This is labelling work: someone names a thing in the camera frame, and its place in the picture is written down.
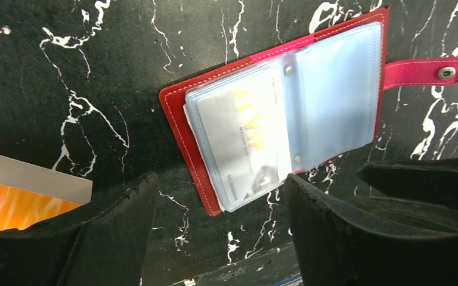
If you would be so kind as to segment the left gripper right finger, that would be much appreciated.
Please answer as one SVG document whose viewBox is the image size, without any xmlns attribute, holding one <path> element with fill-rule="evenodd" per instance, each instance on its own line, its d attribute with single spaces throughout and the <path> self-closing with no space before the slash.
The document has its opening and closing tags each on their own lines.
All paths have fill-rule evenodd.
<svg viewBox="0 0 458 286">
<path fill-rule="evenodd" d="M 458 210 L 344 201 L 294 174 L 284 196 L 305 285 L 458 285 Z"/>
</svg>

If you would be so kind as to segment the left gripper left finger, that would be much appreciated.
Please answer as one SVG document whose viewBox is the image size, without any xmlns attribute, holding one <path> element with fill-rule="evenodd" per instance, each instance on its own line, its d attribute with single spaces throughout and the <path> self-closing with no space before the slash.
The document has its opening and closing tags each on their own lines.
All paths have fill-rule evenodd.
<svg viewBox="0 0 458 286">
<path fill-rule="evenodd" d="M 27 229 L 0 231 L 0 285 L 139 285 L 158 193 L 151 172 Z"/>
</svg>

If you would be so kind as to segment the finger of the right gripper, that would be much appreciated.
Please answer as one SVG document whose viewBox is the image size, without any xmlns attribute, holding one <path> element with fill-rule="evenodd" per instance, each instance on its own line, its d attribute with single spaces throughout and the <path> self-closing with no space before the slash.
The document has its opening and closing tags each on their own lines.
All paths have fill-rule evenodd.
<svg viewBox="0 0 458 286">
<path fill-rule="evenodd" d="M 458 158 L 369 162 L 357 176 L 389 197 L 458 210 Z"/>
</svg>

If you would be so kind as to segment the red card holder wallet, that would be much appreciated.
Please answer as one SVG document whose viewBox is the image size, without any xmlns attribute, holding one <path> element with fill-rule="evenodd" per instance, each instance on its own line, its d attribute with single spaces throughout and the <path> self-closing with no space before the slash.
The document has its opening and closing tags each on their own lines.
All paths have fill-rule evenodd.
<svg viewBox="0 0 458 286">
<path fill-rule="evenodd" d="M 209 216 L 371 143 L 385 90 L 458 83 L 458 57 L 386 61 L 389 12 L 375 9 L 159 92 Z"/>
</svg>

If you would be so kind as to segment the white credit card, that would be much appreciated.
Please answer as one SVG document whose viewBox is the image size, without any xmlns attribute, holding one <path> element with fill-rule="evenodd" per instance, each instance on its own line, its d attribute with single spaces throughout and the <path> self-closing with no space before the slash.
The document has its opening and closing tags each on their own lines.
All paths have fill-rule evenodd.
<svg viewBox="0 0 458 286">
<path fill-rule="evenodd" d="M 292 171 L 280 68 L 234 74 L 189 92 L 186 103 L 227 208 L 275 188 Z"/>
</svg>

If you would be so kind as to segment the orange book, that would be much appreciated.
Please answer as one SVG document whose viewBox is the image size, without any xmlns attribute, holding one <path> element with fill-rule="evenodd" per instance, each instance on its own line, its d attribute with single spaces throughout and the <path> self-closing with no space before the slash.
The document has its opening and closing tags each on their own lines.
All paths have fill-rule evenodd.
<svg viewBox="0 0 458 286">
<path fill-rule="evenodd" d="M 92 181 L 0 155 L 0 231 L 24 230 L 91 201 Z"/>
</svg>

